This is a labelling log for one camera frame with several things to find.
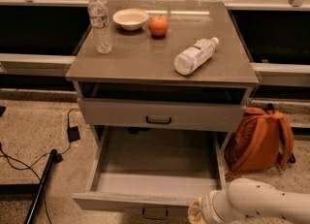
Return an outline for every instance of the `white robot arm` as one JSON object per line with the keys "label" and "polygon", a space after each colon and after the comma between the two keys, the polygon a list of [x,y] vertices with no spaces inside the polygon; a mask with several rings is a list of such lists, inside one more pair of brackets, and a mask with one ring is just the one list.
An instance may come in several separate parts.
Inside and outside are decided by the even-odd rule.
{"label": "white robot arm", "polygon": [[278,191],[270,184],[239,178],[226,190],[211,191],[198,198],[188,209],[192,224],[230,223],[253,217],[309,224],[310,195]]}

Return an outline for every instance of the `white bottle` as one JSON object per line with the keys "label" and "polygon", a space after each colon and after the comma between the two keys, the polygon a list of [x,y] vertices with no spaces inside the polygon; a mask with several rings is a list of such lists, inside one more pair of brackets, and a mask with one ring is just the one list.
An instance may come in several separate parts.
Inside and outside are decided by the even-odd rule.
{"label": "white bottle", "polygon": [[108,53],[112,50],[112,40],[109,32],[109,12],[105,2],[90,0],[88,14],[93,27],[96,48],[99,53]]}
{"label": "white bottle", "polygon": [[219,39],[217,38],[198,40],[193,46],[175,57],[175,70],[182,75],[191,74],[214,54],[218,44]]}

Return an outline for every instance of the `white bowl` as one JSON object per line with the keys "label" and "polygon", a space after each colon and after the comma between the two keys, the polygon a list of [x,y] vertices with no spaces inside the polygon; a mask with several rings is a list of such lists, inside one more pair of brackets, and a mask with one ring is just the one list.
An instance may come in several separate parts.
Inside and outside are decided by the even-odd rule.
{"label": "white bowl", "polygon": [[121,10],[113,15],[113,20],[127,31],[141,28],[148,18],[147,12],[138,9]]}

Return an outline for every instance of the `black cable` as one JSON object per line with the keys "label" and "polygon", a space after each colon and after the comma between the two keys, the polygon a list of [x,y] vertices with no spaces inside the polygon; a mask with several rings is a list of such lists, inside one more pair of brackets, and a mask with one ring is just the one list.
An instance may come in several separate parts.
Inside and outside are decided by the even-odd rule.
{"label": "black cable", "polygon": [[[3,155],[1,155],[1,157],[6,158],[7,161],[8,161],[8,163],[9,163],[9,165],[10,165],[13,169],[16,169],[16,170],[19,170],[19,171],[20,171],[20,170],[26,170],[26,169],[30,170],[30,171],[38,178],[40,184],[42,184],[39,175],[38,175],[30,166],[28,166],[26,163],[22,162],[21,160],[15,159],[14,157],[11,157],[11,156],[9,156],[7,153],[5,153],[5,152],[3,151],[3,149],[2,149],[1,143],[0,143],[0,152],[3,154]],[[14,160],[14,161],[16,161],[16,162],[18,162],[19,164],[22,164],[22,165],[25,166],[26,168],[19,168],[19,167],[16,167],[15,165],[13,165],[13,164],[11,163],[10,159],[11,159],[11,160]],[[48,214],[48,211],[47,211],[47,197],[46,197],[46,191],[45,191],[45,189],[43,189],[43,192],[44,192],[44,200],[45,200],[46,217],[47,217],[47,219],[48,219],[48,222],[49,222],[50,224],[52,224],[52,222],[51,222],[51,220],[50,220],[50,217],[49,217],[49,214]]]}
{"label": "black cable", "polygon": [[[70,127],[69,114],[70,114],[70,112],[72,112],[72,111],[79,111],[79,109],[70,109],[70,110],[68,111],[68,113],[67,113],[67,122],[68,122],[68,126],[67,126],[67,127],[68,127],[68,128]],[[58,153],[58,154],[65,154],[70,148],[71,148],[71,143],[69,143],[69,146],[68,146],[68,148],[67,148],[65,151],[60,152],[60,153]],[[30,170],[30,171],[38,178],[40,184],[42,184],[39,175],[32,169],[32,167],[33,167],[34,165],[36,165],[43,157],[45,157],[45,156],[47,156],[47,155],[50,155],[50,153],[45,153],[45,154],[43,154],[40,158],[38,158],[34,163],[32,163],[32,164],[29,166],[29,165],[25,164],[24,162],[22,162],[22,161],[20,161],[20,160],[18,160],[18,159],[15,159],[14,157],[11,157],[11,156],[9,156],[8,154],[6,154],[6,153],[3,151],[3,149],[2,149],[2,144],[1,144],[1,143],[0,143],[0,152],[3,154],[3,155],[0,155],[0,158],[6,158],[7,161],[8,161],[8,164],[9,164],[13,169],[19,170],[19,171]],[[11,163],[10,159],[13,160],[13,161],[16,161],[16,162],[19,163],[19,164],[22,164],[23,166],[25,166],[25,168],[16,167],[15,165],[13,165],[13,164]],[[46,195],[45,189],[43,189],[43,192],[44,192],[44,202],[45,202],[46,217],[47,217],[47,219],[48,219],[48,222],[49,222],[50,224],[52,224],[52,223],[51,223],[51,220],[50,220],[50,217],[49,217],[49,214],[48,214],[48,211],[47,211],[47,195]]]}
{"label": "black cable", "polygon": [[79,111],[79,109],[70,109],[69,111],[68,111],[68,113],[67,113],[67,122],[68,122],[68,127],[70,127],[70,118],[69,118],[69,114],[70,114],[70,112],[78,112]]}

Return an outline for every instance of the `backpack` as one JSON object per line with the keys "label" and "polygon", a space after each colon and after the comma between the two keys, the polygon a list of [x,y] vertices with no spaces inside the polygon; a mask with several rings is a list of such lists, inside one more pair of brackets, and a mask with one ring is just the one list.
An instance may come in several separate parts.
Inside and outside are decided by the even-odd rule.
{"label": "backpack", "polygon": [[226,176],[270,168],[276,164],[284,171],[287,162],[295,162],[294,134],[288,119],[272,104],[266,111],[248,107],[224,151],[230,167]]}

